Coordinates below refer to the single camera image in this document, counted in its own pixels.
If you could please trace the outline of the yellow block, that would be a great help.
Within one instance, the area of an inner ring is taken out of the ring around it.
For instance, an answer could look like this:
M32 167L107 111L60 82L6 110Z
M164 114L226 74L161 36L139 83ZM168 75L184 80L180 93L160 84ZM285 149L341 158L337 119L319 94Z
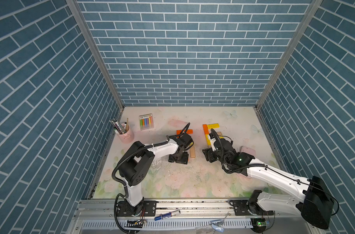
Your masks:
M215 124L208 124L207 125L208 129L215 129L215 128L220 128L220 125L218 123Z
M211 141L210 141L209 134L205 134L205 139L206 139L208 147L211 147Z

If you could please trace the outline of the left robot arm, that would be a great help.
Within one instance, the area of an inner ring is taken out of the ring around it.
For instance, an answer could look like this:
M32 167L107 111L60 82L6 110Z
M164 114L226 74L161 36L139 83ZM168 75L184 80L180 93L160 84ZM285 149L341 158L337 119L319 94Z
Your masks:
M124 187L125 194L118 194L123 201L115 202L115 215L139 216L145 212L146 216L154 216L152 205L156 202L145 201L141 191L141 182L145 179L150 167L161 158L167 157L168 162L187 164L188 150L194 145L188 134L190 123L187 123L179 134L167 136L163 142L144 145L140 141L134 142L119 160L112 171L114 181Z

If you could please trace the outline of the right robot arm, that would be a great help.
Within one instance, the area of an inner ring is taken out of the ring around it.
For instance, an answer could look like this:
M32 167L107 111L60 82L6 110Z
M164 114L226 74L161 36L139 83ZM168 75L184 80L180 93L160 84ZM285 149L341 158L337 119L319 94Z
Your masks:
M219 136L211 129L208 139L211 148L203 153L208 162L218 161L227 174L240 174L248 178L262 180L285 192L284 195L272 195L254 190L247 202L249 211L262 215L268 211L281 211L300 215L309 224L327 230L331 217L339 212L339 203L329 191L323 179L317 176L306 178L270 166L255 156L237 152L232 140Z

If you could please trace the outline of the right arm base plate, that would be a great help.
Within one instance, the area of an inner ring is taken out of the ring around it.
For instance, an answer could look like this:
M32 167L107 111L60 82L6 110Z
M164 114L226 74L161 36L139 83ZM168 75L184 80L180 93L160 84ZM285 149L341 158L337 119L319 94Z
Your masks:
M265 211L256 202L249 203L247 200L235 199L230 200L229 204L233 207L235 216L271 216L274 215L274 211Z

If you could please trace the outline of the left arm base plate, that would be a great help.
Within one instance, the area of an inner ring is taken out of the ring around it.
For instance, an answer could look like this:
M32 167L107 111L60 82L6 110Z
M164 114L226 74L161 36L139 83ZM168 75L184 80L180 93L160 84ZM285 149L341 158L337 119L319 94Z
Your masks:
M155 200L142 200L138 205L132 206L127 201L117 202L116 215L120 217L128 216L155 216L157 202Z

